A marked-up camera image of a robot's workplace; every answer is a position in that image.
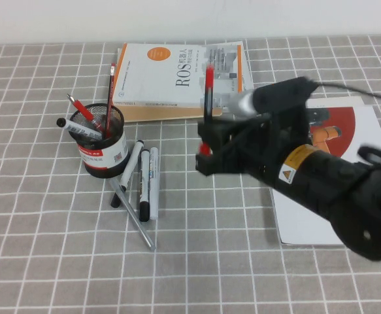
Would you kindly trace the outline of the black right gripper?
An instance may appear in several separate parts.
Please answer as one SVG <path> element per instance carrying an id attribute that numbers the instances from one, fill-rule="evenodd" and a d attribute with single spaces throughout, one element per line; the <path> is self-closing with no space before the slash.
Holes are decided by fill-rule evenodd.
<path id="1" fill-rule="evenodd" d="M 249 174 L 269 186 L 292 186 L 297 170 L 286 166 L 287 157 L 309 144 L 307 109 L 296 107 L 255 118 L 213 118 L 198 123 L 197 133 L 209 148 L 200 148 L 195 169 L 204 176 Z M 237 142 L 226 151 L 229 141 Z"/>

